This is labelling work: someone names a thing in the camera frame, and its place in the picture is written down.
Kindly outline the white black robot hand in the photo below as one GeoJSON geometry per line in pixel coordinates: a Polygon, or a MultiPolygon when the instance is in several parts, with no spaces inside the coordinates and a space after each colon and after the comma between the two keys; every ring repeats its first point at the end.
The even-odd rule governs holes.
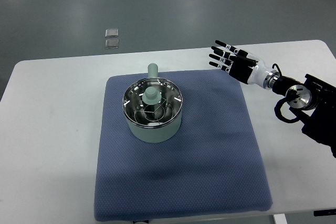
{"type": "Polygon", "coordinates": [[[215,43],[233,54],[211,46],[213,53],[208,56],[213,61],[209,62],[210,66],[222,71],[229,71],[231,77],[244,84],[257,84],[262,88],[268,88],[270,68],[265,65],[263,60],[220,40],[215,40],[215,43]]]}

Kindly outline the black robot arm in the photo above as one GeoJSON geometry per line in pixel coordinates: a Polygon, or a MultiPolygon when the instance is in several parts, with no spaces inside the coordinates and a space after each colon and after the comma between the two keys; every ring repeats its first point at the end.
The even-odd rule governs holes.
{"type": "Polygon", "coordinates": [[[209,65],[244,84],[256,84],[281,95],[275,116],[288,124],[301,121],[302,133],[335,153],[335,87],[310,75],[301,83],[281,73],[275,63],[267,67],[262,59],[217,40],[209,65]]]}

